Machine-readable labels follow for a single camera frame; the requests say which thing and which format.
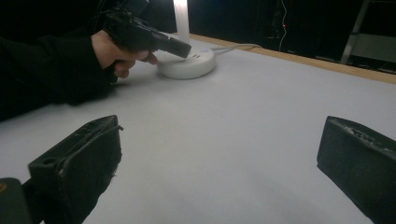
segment lamp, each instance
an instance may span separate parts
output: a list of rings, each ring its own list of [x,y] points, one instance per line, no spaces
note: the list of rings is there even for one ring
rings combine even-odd
[[[187,0],[174,0],[178,39],[190,44]],[[186,59],[162,51],[158,55],[158,70],[173,79],[192,79],[208,74],[216,66],[212,49],[192,46]]]

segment white tabletop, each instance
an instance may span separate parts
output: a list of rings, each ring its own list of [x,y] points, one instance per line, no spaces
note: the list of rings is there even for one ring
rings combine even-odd
[[[198,79],[131,73],[105,99],[0,123],[0,177],[26,181],[30,161],[117,115],[122,161],[85,223],[372,223],[316,158],[327,116],[396,139],[395,85],[242,50]]]

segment cord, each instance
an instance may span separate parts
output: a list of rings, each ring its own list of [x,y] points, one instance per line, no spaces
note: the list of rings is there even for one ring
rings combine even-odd
[[[285,31],[285,34],[283,34],[282,38],[280,39],[280,43],[279,43],[279,52],[282,49],[282,43],[283,43],[283,39],[285,38],[286,34],[288,33],[286,31],[286,26],[285,26],[285,18],[286,15],[288,14],[288,10],[286,9],[285,3],[283,2],[283,0],[280,0],[282,2],[282,6],[285,9],[285,15],[283,15],[283,19],[282,19],[282,26],[283,26],[283,30]]]
[[[236,49],[239,47],[252,47],[252,48],[260,48],[262,49],[262,46],[256,45],[256,44],[234,44],[230,46],[224,46],[224,47],[215,47],[211,48],[212,50],[226,50],[226,49]]]

